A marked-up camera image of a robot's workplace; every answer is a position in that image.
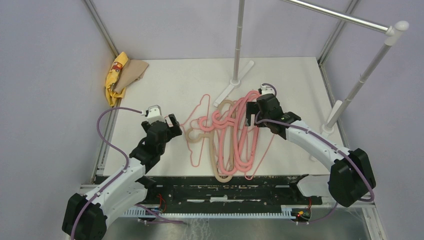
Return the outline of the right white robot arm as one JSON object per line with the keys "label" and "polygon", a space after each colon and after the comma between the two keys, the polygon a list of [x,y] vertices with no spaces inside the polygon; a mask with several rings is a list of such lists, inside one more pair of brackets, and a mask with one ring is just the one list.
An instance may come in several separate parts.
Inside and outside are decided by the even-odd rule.
{"label": "right white robot arm", "polygon": [[329,170],[328,190],[343,207],[357,201],[373,202],[376,180],[368,154],[357,148],[337,146],[312,130],[300,116],[284,112],[272,93],[246,103],[246,125],[268,128],[273,134],[301,147]]}

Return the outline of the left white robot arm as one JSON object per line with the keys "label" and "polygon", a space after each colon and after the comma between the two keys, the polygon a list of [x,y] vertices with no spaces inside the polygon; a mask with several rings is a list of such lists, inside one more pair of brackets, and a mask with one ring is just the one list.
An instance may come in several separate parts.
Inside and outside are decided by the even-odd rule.
{"label": "left white robot arm", "polygon": [[146,136],[125,156],[124,165],[84,195],[75,193],[67,202],[61,229],[72,240],[101,240],[109,226],[132,206],[157,198],[155,181],[147,173],[160,161],[167,143],[182,135],[174,114],[171,124],[150,111],[141,126]]}

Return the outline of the thick pink plastic hanger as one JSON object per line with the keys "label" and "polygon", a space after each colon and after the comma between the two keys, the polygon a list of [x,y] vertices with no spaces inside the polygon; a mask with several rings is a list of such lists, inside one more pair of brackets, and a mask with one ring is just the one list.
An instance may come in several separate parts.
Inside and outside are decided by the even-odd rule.
{"label": "thick pink plastic hanger", "polygon": [[[257,90],[249,91],[244,97],[239,98],[229,108],[225,117],[222,117],[219,109],[215,110],[212,117],[214,130],[220,129],[218,138],[218,170],[225,176],[233,175],[237,172],[247,173],[254,166],[256,149],[259,138],[259,128],[246,126],[246,121],[242,118],[247,113],[247,103],[256,100],[260,96]],[[233,169],[227,170],[224,163],[224,140],[227,128],[232,127],[230,142],[233,146]]]}

